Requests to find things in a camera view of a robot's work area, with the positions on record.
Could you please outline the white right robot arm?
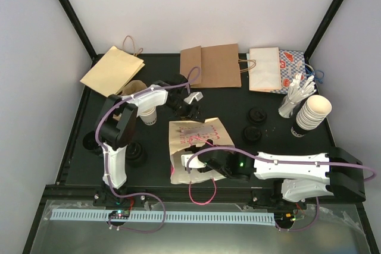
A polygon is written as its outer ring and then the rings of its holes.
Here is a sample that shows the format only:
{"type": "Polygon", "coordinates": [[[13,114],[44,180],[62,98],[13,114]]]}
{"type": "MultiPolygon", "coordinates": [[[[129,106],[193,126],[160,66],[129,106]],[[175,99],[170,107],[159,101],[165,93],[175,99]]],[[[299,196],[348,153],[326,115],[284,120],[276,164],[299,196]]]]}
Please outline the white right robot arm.
{"type": "Polygon", "coordinates": [[[181,156],[186,171],[216,171],[224,178],[249,181],[279,179],[280,187],[270,194],[272,204],[285,208],[291,202],[320,196],[333,196],[345,202],[363,202],[364,166],[341,148],[312,155],[255,155],[227,146],[191,146],[181,156]]]}

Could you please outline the single black cup lid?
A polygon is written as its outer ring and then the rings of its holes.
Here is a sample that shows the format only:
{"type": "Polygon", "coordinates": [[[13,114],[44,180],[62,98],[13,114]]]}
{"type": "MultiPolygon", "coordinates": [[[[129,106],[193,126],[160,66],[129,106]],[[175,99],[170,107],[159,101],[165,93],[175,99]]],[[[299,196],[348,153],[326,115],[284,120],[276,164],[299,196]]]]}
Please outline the single black cup lid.
{"type": "Polygon", "coordinates": [[[253,145],[261,140],[262,132],[256,126],[246,126],[242,130],[242,138],[247,144],[253,145]]]}

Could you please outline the cake print paper bag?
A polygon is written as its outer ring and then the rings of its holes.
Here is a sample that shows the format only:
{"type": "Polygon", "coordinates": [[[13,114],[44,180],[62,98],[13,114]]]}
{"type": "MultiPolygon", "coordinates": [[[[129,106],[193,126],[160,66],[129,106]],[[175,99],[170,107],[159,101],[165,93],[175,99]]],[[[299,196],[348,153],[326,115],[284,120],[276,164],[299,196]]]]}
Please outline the cake print paper bag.
{"type": "Polygon", "coordinates": [[[188,159],[203,145],[233,147],[234,143],[218,118],[206,119],[204,123],[196,121],[169,122],[170,183],[175,185],[186,184],[189,196],[192,196],[191,187],[193,184],[211,180],[213,185],[216,185],[216,181],[224,179],[217,171],[199,172],[197,168],[201,166],[201,162],[197,158],[191,160],[190,171],[186,171],[188,159]]]}

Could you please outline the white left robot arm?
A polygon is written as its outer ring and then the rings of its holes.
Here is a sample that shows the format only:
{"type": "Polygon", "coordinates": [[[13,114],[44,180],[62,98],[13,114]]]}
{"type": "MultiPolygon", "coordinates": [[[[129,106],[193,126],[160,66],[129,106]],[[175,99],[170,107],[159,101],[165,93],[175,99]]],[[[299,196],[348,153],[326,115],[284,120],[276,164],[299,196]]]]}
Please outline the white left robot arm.
{"type": "Polygon", "coordinates": [[[127,201],[128,192],[122,187],[127,181],[126,149],[132,142],[138,117],[164,105],[183,120],[205,121],[198,104],[203,98],[202,92],[191,92],[186,77],[178,75],[177,79],[174,85],[156,81],[131,95],[112,94],[106,98],[95,129],[95,140],[104,156],[102,179],[110,187],[107,199],[115,206],[127,201]]]}

